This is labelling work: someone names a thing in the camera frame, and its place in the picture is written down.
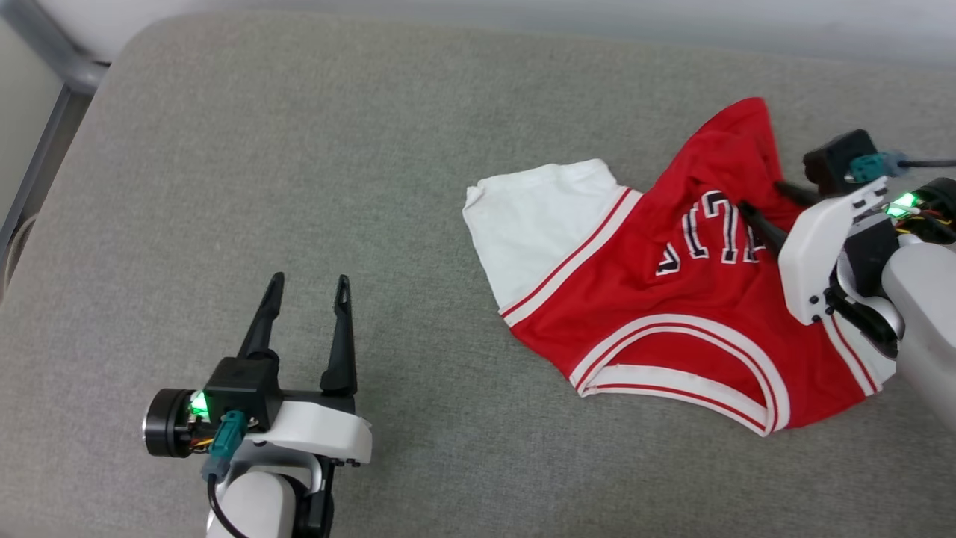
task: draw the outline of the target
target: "teal connector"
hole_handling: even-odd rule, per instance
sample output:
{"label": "teal connector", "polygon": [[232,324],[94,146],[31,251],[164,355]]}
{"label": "teal connector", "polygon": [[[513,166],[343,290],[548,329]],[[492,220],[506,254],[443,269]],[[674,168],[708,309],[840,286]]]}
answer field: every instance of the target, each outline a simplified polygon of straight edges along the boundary
{"label": "teal connector", "polygon": [[899,177],[906,173],[906,168],[900,166],[906,156],[902,153],[875,153],[863,155],[850,162],[852,183],[870,183],[882,176]]}
{"label": "teal connector", "polygon": [[219,430],[216,431],[216,437],[209,445],[209,458],[203,463],[203,481],[208,482],[210,476],[215,476],[216,480],[221,480],[229,471],[229,462],[239,445],[242,444],[246,431],[249,430],[249,422],[246,414],[241,411],[230,411],[223,416],[219,424]]}

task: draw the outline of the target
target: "jersey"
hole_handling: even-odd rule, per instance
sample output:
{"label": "jersey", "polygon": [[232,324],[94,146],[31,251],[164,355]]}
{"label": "jersey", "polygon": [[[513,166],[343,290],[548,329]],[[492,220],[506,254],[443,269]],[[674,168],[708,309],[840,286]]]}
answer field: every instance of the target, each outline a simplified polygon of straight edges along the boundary
{"label": "jersey", "polygon": [[793,318],[776,263],[737,210],[789,230],[801,209],[760,99],[720,112],[652,189],[600,160],[495,176],[463,215],[500,314],[581,396],[693,403],[766,436],[837,414],[894,371],[834,316]]}

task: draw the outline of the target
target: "gray fabric surface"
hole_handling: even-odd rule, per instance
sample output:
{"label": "gray fabric surface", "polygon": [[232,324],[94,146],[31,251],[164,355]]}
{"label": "gray fabric surface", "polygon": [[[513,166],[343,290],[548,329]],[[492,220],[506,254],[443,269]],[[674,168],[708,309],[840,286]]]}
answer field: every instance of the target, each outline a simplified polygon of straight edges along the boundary
{"label": "gray fabric surface", "polygon": [[142,412],[235,352],[277,270],[287,389],[317,385],[353,284],[376,447],[337,476],[335,536],[952,536],[956,437],[899,379],[762,439],[676,401],[580,399],[495,314],[466,186],[599,157],[647,189],[751,95],[794,179],[858,126],[956,150],[956,78],[933,73],[299,13],[147,30],[0,308],[0,536],[202,535],[201,459],[147,456]]}

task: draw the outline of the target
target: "green light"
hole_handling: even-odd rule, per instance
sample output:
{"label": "green light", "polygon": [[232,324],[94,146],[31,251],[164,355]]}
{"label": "green light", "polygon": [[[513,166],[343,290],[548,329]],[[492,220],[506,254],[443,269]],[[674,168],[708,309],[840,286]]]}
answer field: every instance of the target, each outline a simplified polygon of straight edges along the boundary
{"label": "green light", "polygon": [[[919,202],[920,200],[918,200],[916,195],[913,194],[912,192],[907,192],[903,196],[900,196],[896,200],[893,200],[894,204],[897,204],[898,206],[906,206],[907,208],[916,207],[916,204],[918,204]],[[906,211],[901,210],[899,208],[894,208],[892,206],[889,206],[886,208],[886,214],[892,216],[893,218],[900,218],[901,216],[909,215],[909,213],[907,213]]]}
{"label": "green light", "polygon": [[209,406],[206,404],[206,394],[202,391],[196,391],[189,400],[189,412],[201,416],[203,420],[209,422]]}

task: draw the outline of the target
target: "black and white lettering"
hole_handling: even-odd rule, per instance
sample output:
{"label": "black and white lettering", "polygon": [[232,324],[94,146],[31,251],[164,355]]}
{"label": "black and white lettering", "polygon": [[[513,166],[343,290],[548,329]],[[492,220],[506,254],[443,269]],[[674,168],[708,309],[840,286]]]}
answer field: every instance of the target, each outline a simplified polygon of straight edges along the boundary
{"label": "black and white lettering", "polygon": [[757,251],[766,249],[767,246],[760,239],[760,236],[751,228],[747,227],[747,249],[744,251],[744,261],[748,263],[757,262]]}
{"label": "black and white lettering", "polygon": [[677,251],[674,250],[674,245],[667,243],[667,246],[663,249],[663,260],[661,263],[658,263],[658,270],[655,273],[656,276],[660,275],[670,275],[671,273],[677,273],[681,270],[681,259],[677,256]]}
{"label": "black and white lettering", "polygon": [[700,205],[697,202],[694,202],[694,205],[690,208],[690,211],[684,215],[684,219],[682,221],[684,225],[684,241],[687,243],[687,251],[690,253],[690,257],[694,259],[709,257],[707,247],[702,245],[701,239],[697,237],[697,212],[699,210]]}
{"label": "black and white lettering", "polygon": [[720,207],[724,206],[724,250],[721,253],[723,263],[737,262],[737,207],[727,200],[727,196],[720,191],[708,191],[701,198],[704,202],[704,216],[713,218],[720,214]]}

